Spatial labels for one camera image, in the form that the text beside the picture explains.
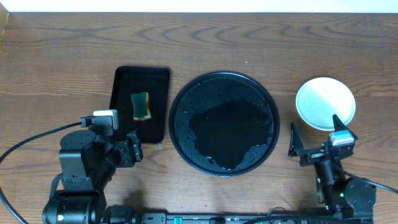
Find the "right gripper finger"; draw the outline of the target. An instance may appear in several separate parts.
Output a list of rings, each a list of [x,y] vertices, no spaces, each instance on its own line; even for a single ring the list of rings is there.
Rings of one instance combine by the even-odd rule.
[[[291,123],[290,126],[290,146],[288,155],[290,157],[297,157],[302,155],[302,151],[304,150],[304,145],[302,139],[299,135],[299,131],[295,123]]]
[[[340,120],[340,118],[339,118],[336,114],[334,114],[334,115],[332,116],[332,119],[333,119],[333,126],[334,126],[335,132],[338,132],[338,131],[349,131],[350,134],[352,135],[352,137],[354,137],[355,140],[358,139],[357,135],[355,135],[355,133],[352,132],[352,131],[342,122],[342,120]]]

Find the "green yellow sponge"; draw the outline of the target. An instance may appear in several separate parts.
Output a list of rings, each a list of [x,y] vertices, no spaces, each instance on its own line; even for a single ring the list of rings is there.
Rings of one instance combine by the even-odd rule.
[[[131,95],[134,121],[151,119],[148,92],[134,93]]]

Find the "light blue plate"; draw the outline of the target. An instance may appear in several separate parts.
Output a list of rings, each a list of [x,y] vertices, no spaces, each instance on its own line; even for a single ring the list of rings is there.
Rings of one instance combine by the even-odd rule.
[[[298,90],[295,105],[299,116],[321,131],[334,130],[333,115],[349,124],[356,112],[351,90],[339,80],[318,77],[305,82]]]

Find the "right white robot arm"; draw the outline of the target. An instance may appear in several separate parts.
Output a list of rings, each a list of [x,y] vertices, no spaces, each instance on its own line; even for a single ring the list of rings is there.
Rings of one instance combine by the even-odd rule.
[[[305,149],[297,126],[292,123],[288,155],[299,157],[302,167],[314,166],[322,203],[335,218],[373,221],[376,188],[345,174],[341,161],[353,155],[358,137],[339,119],[332,116],[335,130],[320,147]]]

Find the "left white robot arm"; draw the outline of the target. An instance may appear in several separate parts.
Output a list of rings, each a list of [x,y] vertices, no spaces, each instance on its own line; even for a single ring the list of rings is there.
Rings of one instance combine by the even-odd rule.
[[[65,135],[59,153],[62,173],[54,178],[44,223],[141,223],[127,205],[106,203],[104,189],[118,168],[133,167],[143,158],[138,130],[114,141],[91,130]]]

